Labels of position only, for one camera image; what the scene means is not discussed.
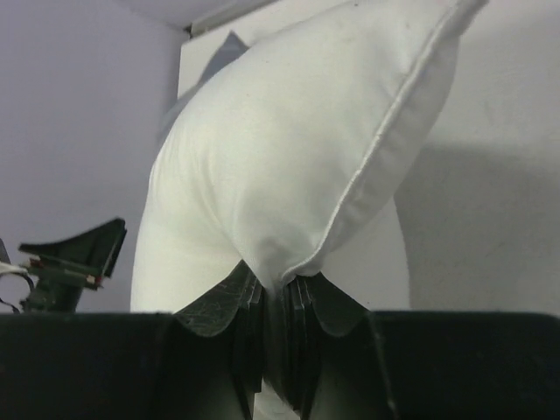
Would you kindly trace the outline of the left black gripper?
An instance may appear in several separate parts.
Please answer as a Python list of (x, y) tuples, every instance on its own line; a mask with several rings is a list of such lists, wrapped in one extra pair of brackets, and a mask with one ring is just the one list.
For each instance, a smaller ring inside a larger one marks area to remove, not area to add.
[(112, 277), (127, 234), (125, 220), (115, 218), (65, 240), (30, 244), (18, 250), (31, 258), (26, 264), (13, 264), (1, 246), (1, 275), (23, 278), (29, 295), (19, 306), (2, 300), (15, 313), (74, 312), (84, 290), (97, 290)]

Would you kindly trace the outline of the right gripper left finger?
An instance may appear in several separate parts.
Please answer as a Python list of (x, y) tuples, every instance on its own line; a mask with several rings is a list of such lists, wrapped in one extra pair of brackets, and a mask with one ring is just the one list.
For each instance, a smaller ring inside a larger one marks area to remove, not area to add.
[(263, 309), (263, 287), (239, 262), (175, 314), (157, 383), (157, 418), (252, 418), (263, 376)]

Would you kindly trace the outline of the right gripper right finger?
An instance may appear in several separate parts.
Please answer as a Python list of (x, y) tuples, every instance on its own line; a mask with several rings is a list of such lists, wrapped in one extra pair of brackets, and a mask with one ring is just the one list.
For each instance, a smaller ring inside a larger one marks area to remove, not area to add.
[(302, 419), (394, 419), (392, 311), (369, 311), (323, 275), (268, 299), (266, 378)]

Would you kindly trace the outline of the white pillow insert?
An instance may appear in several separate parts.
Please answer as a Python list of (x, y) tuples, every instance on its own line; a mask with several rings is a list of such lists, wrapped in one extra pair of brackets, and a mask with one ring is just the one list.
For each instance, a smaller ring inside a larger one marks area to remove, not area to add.
[(324, 273), (410, 308), (394, 195), (445, 105), (481, 1), (350, 1), (250, 47), (181, 110), (150, 173), (130, 308), (175, 312), (245, 262), (269, 297), (258, 419), (280, 387), (281, 291)]

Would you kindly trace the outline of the grey pillowcase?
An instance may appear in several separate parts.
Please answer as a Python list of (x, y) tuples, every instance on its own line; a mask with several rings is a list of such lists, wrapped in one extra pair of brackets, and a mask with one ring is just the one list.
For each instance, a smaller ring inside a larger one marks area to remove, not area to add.
[(157, 147), (160, 147), (164, 143), (173, 124), (179, 117), (179, 114), (202, 86), (212, 79), (222, 68), (241, 57), (248, 49), (249, 47), (234, 31), (231, 31), (227, 35), (221, 46), (208, 61), (197, 83), (180, 95), (173, 106), (164, 114), (157, 135)]

